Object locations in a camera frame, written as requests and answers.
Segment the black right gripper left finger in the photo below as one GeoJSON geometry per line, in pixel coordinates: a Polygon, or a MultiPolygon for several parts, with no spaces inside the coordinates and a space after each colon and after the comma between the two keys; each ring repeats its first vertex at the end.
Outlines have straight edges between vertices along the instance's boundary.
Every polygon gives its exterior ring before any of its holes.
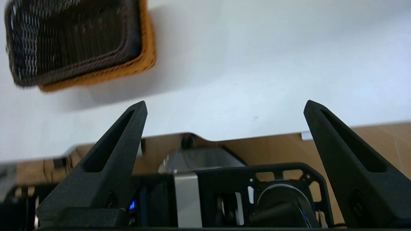
{"type": "Polygon", "coordinates": [[[37,208],[40,222],[124,222],[148,110],[130,106],[37,208]]]}

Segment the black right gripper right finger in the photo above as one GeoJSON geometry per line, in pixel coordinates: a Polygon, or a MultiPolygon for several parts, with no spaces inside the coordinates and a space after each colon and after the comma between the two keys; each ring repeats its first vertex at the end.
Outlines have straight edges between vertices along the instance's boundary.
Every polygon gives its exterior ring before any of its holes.
{"type": "Polygon", "coordinates": [[[410,227],[411,181],[324,105],[304,117],[347,227],[410,227]]]}

